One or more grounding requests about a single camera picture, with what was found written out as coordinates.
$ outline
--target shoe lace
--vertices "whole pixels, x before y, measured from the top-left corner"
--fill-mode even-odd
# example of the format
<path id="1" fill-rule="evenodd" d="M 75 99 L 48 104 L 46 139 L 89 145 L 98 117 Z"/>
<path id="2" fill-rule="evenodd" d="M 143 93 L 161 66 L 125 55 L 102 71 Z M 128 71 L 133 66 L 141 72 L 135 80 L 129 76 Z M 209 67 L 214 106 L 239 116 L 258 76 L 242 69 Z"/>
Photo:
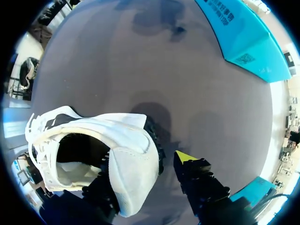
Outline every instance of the shoe lace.
<path id="1" fill-rule="evenodd" d="M 49 146 L 49 143 L 54 140 L 49 137 L 41 136 L 43 135 L 43 129 L 47 122 L 46 119 L 41 116 L 37 116 L 34 119 L 33 116 L 34 113 L 31 115 L 25 128 L 25 137 L 28 141 L 29 156 L 37 169 L 41 169 L 42 163 L 47 163 L 52 173 L 50 149 L 47 148 L 47 146 Z M 37 159 L 35 159 L 33 156 L 33 145 L 35 146 L 34 149 L 37 152 Z"/>

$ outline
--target gray table surface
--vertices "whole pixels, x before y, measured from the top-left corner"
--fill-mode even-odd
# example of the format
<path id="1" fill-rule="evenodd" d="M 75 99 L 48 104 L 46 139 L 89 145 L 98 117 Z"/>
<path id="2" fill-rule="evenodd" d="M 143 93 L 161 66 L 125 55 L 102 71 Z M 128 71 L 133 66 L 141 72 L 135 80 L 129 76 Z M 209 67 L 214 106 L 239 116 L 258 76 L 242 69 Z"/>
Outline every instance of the gray table surface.
<path id="1" fill-rule="evenodd" d="M 193 0 L 86 0 L 50 40 L 33 111 L 144 113 L 167 159 L 141 211 L 114 224 L 197 224 L 173 170 L 181 150 L 212 164 L 232 193 L 259 176 L 272 129 L 270 85 L 225 62 Z"/>

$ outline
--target qr code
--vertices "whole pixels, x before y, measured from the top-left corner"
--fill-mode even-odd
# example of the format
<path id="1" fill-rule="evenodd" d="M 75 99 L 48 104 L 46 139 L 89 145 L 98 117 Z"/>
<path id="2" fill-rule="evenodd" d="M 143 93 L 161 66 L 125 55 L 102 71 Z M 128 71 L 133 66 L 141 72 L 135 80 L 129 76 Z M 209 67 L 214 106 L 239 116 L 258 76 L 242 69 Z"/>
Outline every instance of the qr code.
<path id="1" fill-rule="evenodd" d="M 249 55 L 248 53 L 242 55 L 241 57 L 237 58 L 235 60 L 235 62 L 239 63 L 239 64 L 247 64 L 250 62 L 253 62 L 255 60 L 255 58 L 253 58 L 251 55 Z"/>

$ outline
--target white sneaker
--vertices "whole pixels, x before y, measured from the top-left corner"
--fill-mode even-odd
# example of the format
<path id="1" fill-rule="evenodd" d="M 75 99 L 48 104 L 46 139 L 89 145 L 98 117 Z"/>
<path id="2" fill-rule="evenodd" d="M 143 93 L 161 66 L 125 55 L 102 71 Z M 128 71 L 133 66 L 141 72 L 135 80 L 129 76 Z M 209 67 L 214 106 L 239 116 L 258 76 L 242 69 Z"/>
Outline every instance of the white sneaker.
<path id="1" fill-rule="evenodd" d="M 97 177 L 98 168 L 56 160 L 62 138 L 72 133 L 89 135 L 110 148 L 109 179 L 120 214 L 129 217 L 140 210 L 159 171 L 157 148 L 143 129 L 146 115 L 110 113 L 82 118 L 69 106 L 63 106 L 32 118 L 33 115 L 25 130 L 29 155 L 49 191 L 81 190 Z M 36 160 L 32 146 L 37 152 Z"/>

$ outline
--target wall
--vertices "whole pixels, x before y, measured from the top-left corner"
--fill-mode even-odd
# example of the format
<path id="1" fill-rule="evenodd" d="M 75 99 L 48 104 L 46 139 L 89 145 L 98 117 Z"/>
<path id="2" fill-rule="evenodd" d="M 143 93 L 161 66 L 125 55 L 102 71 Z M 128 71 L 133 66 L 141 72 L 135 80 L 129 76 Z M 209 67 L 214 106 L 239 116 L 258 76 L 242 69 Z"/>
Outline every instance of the wall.
<path id="1" fill-rule="evenodd" d="M 287 81 L 290 96 L 298 99 L 298 104 L 292 105 L 296 109 L 297 114 L 300 115 L 300 75 L 293 76 Z"/>

